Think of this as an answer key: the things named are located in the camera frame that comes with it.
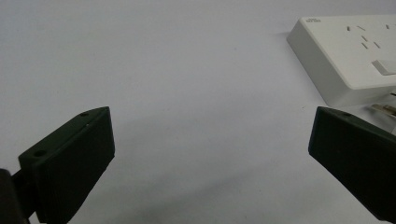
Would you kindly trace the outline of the white power strip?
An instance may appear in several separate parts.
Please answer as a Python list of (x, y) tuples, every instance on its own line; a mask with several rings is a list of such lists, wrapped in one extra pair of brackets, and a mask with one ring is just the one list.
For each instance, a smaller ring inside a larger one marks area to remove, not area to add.
[(302, 17), (287, 41), (327, 105), (396, 100), (396, 14)]

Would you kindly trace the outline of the white plug with metal prongs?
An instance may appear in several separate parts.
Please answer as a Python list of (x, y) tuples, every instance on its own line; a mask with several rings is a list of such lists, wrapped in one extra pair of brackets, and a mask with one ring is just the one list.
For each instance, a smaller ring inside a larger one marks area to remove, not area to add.
[(390, 91), (381, 93), (375, 97), (374, 102), (370, 107), (376, 111), (379, 111), (387, 116), (396, 118), (396, 105), (389, 105), (388, 102), (396, 101), (396, 91)]

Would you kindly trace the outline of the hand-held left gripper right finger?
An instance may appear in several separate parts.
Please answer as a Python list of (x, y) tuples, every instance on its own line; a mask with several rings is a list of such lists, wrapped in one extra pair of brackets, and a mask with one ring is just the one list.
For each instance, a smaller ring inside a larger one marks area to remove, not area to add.
[(377, 219), (396, 223), (396, 136), (352, 114), (317, 108), (308, 153)]

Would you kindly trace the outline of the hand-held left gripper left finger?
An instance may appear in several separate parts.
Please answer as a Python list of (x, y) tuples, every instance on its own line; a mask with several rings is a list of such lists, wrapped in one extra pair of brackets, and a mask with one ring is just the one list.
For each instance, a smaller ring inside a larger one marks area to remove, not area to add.
[(22, 213), (67, 224), (115, 156), (110, 109), (82, 112), (19, 156), (14, 176)]

